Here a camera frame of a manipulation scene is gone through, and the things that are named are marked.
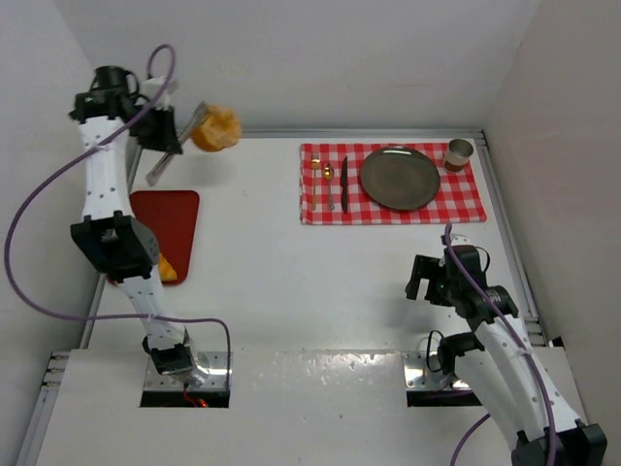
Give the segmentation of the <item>round orange bread bun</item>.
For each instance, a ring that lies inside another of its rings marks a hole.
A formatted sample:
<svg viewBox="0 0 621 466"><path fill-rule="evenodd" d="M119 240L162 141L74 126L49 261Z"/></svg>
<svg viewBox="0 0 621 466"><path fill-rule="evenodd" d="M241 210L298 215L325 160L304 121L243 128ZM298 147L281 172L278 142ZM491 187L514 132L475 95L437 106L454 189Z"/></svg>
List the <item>round orange bread bun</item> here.
<svg viewBox="0 0 621 466"><path fill-rule="evenodd" d="M242 124L229 108L209 105L203 121L191 132L194 145L206 152L234 147L242 137Z"/></svg>

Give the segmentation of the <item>metal tongs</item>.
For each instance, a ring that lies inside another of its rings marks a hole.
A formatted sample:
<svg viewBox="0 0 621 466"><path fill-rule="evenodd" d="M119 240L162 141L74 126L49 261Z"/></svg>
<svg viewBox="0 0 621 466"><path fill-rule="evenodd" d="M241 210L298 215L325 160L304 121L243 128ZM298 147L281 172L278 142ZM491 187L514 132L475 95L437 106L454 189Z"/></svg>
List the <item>metal tongs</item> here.
<svg viewBox="0 0 621 466"><path fill-rule="evenodd" d="M199 127L207 114L208 104L205 101L201 101L193 112L188 123L183 127L177 136L177 142L180 144L180 147L182 147L183 144L190 138L191 133ZM182 154L182 151L174 152L169 150L157 161L154 167L146 175L146 182L149 186L156 186L158 184L161 176L178 154Z"/></svg>

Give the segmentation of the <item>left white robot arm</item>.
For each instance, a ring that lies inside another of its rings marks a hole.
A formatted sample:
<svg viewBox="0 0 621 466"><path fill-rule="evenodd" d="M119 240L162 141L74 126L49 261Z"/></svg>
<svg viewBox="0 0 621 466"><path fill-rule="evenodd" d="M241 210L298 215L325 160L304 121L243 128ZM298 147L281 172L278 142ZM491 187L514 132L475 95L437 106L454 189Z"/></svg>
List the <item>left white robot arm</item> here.
<svg viewBox="0 0 621 466"><path fill-rule="evenodd" d="M139 149L176 155L192 128L177 130L164 88L170 79L149 78L152 89L143 94L129 83L134 77L120 67L99 67L89 90L75 98L70 117L93 154L85 162L82 219L71 226L71 237L91 265L131 302L146 331L143 348L157 373L185 388L198 388L208 377L207 366L196 354L186 326L165 303L159 245L155 234L135 217L126 168L129 139Z"/></svg>

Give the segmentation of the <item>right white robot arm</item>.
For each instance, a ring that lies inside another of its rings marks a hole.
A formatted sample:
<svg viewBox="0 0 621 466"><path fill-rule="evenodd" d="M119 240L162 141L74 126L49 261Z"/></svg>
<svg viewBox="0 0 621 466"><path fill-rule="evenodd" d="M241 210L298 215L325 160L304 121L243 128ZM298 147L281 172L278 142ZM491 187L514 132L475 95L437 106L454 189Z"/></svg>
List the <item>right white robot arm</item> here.
<svg viewBox="0 0 621 466"><path fill-rule="evenodd" d="M586 423L551 380L507 290L491 286L475 246L415 257L406 296L452 308L468 331L441 337L441 372L465 382L501 429L514 465L600 465L607 438Z"/></svg>

